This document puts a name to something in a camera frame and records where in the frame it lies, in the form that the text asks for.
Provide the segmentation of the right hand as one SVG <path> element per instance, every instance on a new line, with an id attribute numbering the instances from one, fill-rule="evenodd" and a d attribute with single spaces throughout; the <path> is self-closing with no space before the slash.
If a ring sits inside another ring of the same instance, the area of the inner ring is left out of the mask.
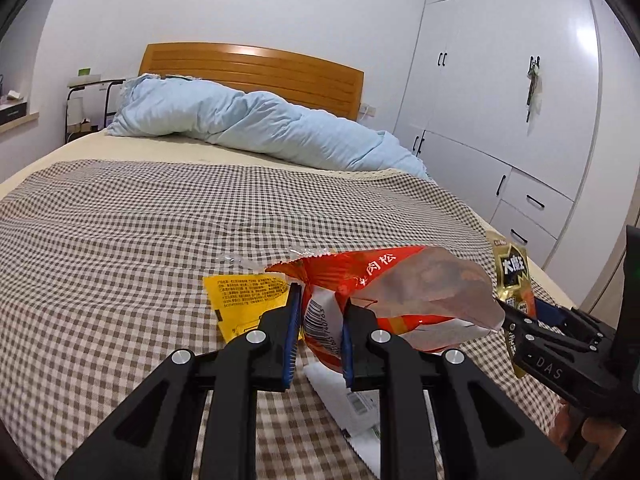
<path id="1" fill-rule="evenodd" d="M 596 455 L 593 457 L 590 466 L 599 469 L 614 452 L 616 446 L 623 439 L 626 430 L 606 419 L 588 417 L 584 422 L 574 419 L 570 414 L 572 407 L 566 401 L 561 400 L 561 408 L 552 422 L 548 433 L 549 439 L 563 452 L 567 450 L 570 437 L 574 436 L 577 430 L 584 440 L 597 447 Z"/>

